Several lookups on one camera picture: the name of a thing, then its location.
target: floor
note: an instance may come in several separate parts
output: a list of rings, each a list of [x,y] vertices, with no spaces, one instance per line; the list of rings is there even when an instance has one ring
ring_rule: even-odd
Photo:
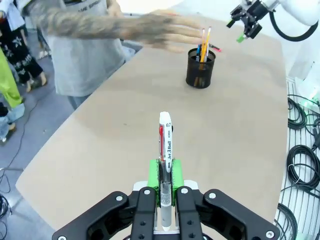
[[[38,55],[37,35],[29,34],[28,45],[33,56]],[[17,131],[6,143],[0,147],[0,167],[6,167],[12,159],[11,167],[25,168],[39,149],[46,143],[57,128],[73,112],[66,97],[58,96],[54,87],[54,72],[51,60],[47,57],[39,61],[48,76],[48,84],[26,94],[19,87],[25,97],[25,114],[16,123]],[[21,197],[15,188],[20,172],[9,172],[8,177],[11,191],[4,194],[12,207],[13,214],[3,218],[7,225],[6,240],[51,240],[53,229],[49,227]],[[9,190],[8,181],[3,179],[0,191]],[[5,233],[5,227],[0,223],[0,231]]]
[[[38,41],[36,34],[29,34],[28,43],[34,56],[38,55]],[[11,167],[25,168],[32,160],[34,155],[45,144],[50,136],[72,113],[72,108],[66,97],[55,94],[54,88],[54,72],[52,63],[49,58],[39,61],[45,73],[48,76],[48,85],[43,88],[36,89],[26,94],[23,88],[21,93],[25,97],[25,115],[19,119],[17,131],[10,141],[0,148],[0,167],[6,167],[12,162]],[[288,81],[288,92],[295,92],[295,84]],[[293,118],[295,112],[290,112],[289,116]],[[314,140],[308,133],[302,130],[288,130],[287,152],[291,147],[299,143],[311,146]],[[304,156],[297,159],[303,163],[308,162]],[[312,173],[302,169],[301,176],[308,180]],[[54,232],[37,213],[29,206],[29,204],[21,197],[15,188],[15,183],[19,178],[20,172],[6,171],[6,178],[0,183],[0,191],[4,192],[4,196],[8,199],[13,214],[8,215],[2,220],[7,225],[6,240],[51,240]],[[282,188],[289,186],[287,172],[284,169]],[[298,221],[298,230],[300,240],[313,240],[317,234],[320,221],[319,218],[319,200],[309,197],[307,194],[297,191],[296,189],[286,190],[280,195],[279,202],[289,206],[294,212]],[[284,224],[282,216],[276,214],[275,218],[280,224]],[[5,233],[5,227],[0,223],[0,232]],[[287,232],[287,239],[290,239],[290,229]]]

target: table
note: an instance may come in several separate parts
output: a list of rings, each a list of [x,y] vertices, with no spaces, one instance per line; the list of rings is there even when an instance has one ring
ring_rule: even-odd
[[[287,144],[281,44],[262,34],[239,44],[242,28],[194,19],[212,26],[210,41],[222,48],[209,88],[185,83],[187,52],[195,46],[182,54],[144,48],[61,125],[20,176],[17,189],[55,230],[111,192],[130,194],[135,182],[148,179],[162,111],[171,115],[173,156],[182,160],[184,179],[203,193],[220,189],[272,222]]]

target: white pen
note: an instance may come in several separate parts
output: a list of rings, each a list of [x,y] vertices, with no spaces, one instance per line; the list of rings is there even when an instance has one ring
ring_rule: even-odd
[[[162,175],[160,179],[160,210],[161,225],[164,231],[169,231],[171,226],[172,194],[171,194],[171,169],[172,169],[172,123],[168,112],[161,112],[159,119],[159,149]]]

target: gray floor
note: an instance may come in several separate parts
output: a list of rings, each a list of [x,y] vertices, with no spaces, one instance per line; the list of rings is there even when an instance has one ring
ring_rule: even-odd
[[[37,56],[39,50],[35,33],[29,34],[28,44],[32,55]],[[17,131],[11,139],[5,146],[0,147],[0,167],[9,165],[18,152],[11,166],[25,168],[73,111],[67,98],[55,93],[51,60],[47,57],[40,60],[39,64],[48,74],[48,84],[28,94],[25,93],[23,88],[19,87],[21,95],[25,97],[25,114],[23,118],[17,121]],[[8,177],[11,191],[3,193],[3,195],[8,199],[13,211],[12,215],[8,214],[2,219],[7,225],[5,239],[51,240],[53,229],[37,215],[15,188],[20,172],[6,171],[5,174]],[[4,178],[0,185],[0,190],[7,192],[8,189],[8,182]],[[2,234],[5,232],[1,223],[0,231]]]

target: tattooed arm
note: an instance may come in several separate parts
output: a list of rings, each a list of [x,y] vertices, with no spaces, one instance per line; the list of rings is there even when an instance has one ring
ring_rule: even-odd
[[[167,11],[139,18],[94,16],[51,6],[52,0],[33,0],[25,12],[49,35],[80,39],[125,39],[154,48],[178,51],[168,42],[199,44],[201,28],[193,21]]]

